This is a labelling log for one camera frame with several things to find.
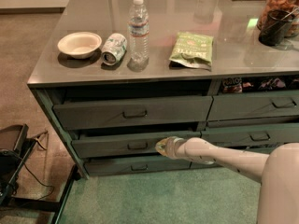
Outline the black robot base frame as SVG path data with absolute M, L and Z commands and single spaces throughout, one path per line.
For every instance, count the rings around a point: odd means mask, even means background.
M 0 208 L 1 211 L 33 210 L 53 213 L 50 224 L 59 224 L 70 190 L 75 180 L 80 180 L 78 167 L 74 165 L 67 178 L 64 191 L 59 201 L 45 201 L 45 197 L 37 200 L 16 197 L 19 187 L 17 180 L 22 167 L 37 180 L 37 177 L 26 166 L 35 145 L 45 149 L 40 137 L 47 135 L 47 130 L 28 137 L 29 127 L 26 124 L 11 125 L 0 130 Z

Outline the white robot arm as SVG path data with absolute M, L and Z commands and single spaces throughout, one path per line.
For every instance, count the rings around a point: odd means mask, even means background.
M 298 143 L 263 154 L 173 136 L 158 141 L 155 148 L 169 159 L 216 163 L 260 183 L 257 224 L 299 224 Z

